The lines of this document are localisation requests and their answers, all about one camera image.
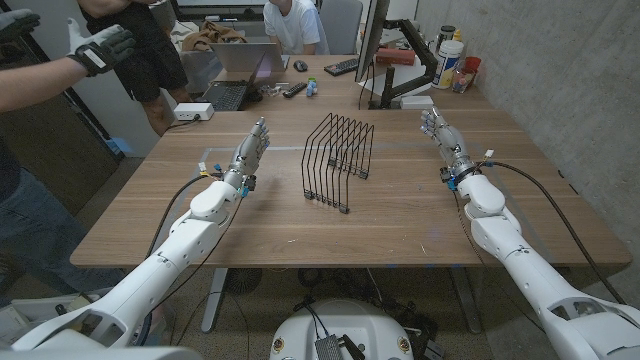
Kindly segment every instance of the computer mouse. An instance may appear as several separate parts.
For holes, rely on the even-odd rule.
[[[293,63],[293,67],[298,70],[298,72],[307,71],[308,69],[307,63],[302,60],[296,60],[296,62]]]

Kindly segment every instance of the man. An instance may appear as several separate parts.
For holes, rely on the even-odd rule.
[[[37,26],[31,10],[0,14],[0,41],[11,41]],[[113,26],[89,38],[69,19],[70,53],[48,63],[0,71],[0,113],[37,104],[86,76],[107,72],[133,53],[131,33]],[[0,138],[0,248],[27,272],[63,294],[115,286],[117,269],[79,269],[71,253],[86,230],[25,169]]]
[[[78,0],[87,29],[96,34],[115,24],[133,33],[135,52],[115,68],[132,100],[142,104],[149,124],[162,136],[169,123],[164,119],[160,88],[178,103],[191,102],[185,86],[189,82],[180,56],[169,37],[153,18],[149,4],[157,0]]]
[[[324,28],[311,0],[269,0],[263,15],[265,31],[281,54],[329,55]]]

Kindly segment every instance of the white bottle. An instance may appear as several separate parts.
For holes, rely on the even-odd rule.
[[[453,70],[460,60],[460,54],[464,49],[464,44],[456,40],[446,40],[440,45],[438,52],[438,68],[433,78],[432,86],[436,89],[447,89],[451,86],[453,79]]]

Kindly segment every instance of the gray wall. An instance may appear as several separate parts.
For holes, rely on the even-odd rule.
[[[416,20],[461,29],[487,99],[640,256],[640,1],[420,0]],[[637,263],[610,278],[636,307]]]

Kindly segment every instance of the bottle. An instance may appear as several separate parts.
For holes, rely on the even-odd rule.
[[[436,36],[436,40],[434,42],[435,49],[433,49],[433,53],[437,54],[440,50],[440,45],[443,41],[451,40],[453,38],[453,33],[456,31],[455,26],[451,25],[443,25],[440,27],[440,34]]]
[[[440,45],[438,52],[438,68],[433,78],[432,86],[436,89],[446,89],[451,86],[453,69],[460,60],[460,54],[464,49],[464,44],[456,40],[446,40]]]
[[[460,36],[460,29],[457,29],[456,32],[453,33],[453,38],[451,40],[462,41],[462,37]]]

